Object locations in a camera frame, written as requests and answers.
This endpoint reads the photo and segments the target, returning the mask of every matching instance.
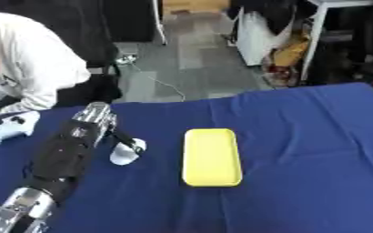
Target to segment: gray carpet tile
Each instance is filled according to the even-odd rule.
[[[227,47],[218,33],[219,14],[181,14],[165,21],[168,45],[158,42],[122,44],[123,54],[137,53],[136,67],[122,67],[119,102],[176,102],[176,86],[186,100],[233,96],[249,90],[271,89],[259,71],[245,66],[238,51]]]

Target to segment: yellow tray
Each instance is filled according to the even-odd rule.
[[[193,187],[232,187],[242,180],[235,133],[226,128],[186,132],[182,178]]]

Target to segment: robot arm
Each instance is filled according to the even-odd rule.
[[[0,207],[0,233],[40,233],[46,220],[76,189],[103,137],[137,154],[143,149],[116,130],[116,115],[105,103],[92,103],[51,137],[28,167],[30,175]]]

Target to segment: table leg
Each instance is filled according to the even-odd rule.
[[[154,11],[154,20],[156,24],[156,30],[161,38],[161,43],[166,46],[167,40],[166,35],[164,34],[164,27],[161,23],[161,19],[159,17],[159,7],[158,7],[158,0],[152,0],[153,1],[153,11]]]
[[[311,31],[311,42],[309,44],[307,55],[304,60],[303,71],[301,74],[302,82],[307,80],[307,72],[317,50],[318,41],[324,27],[325,18],[327,16],[327,10],[328,9],[324,5],[319,6],[316,17],[314,18],[314,24]]]

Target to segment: table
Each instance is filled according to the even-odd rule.
[[[370,6],[373,5],[373,0],[308,0],[310,3],[318,7],[317,13],[315,14],[314,24],[311,30],[311,43],[309,45],[306,58],[304,60],[301,81],[307,80],[308,69],[311,65],[314,54],[317,50],[319,38],[321,36],[322,29],[324,27],[325,18],[327,16],[328,9],[330,8],[343,8],[343,7],[355,7],[355,6]]]
[[[0,202],[61,122],[42,113],[29,138],[0,147]],[[373,233],[373,89],[363,84],[248,92],[185,103],[113,106],[120,126],[148,142],[118,167],[102,145],[49,233]],[[181,180],[189,128],[237,134],[243,182],[192,188]]]

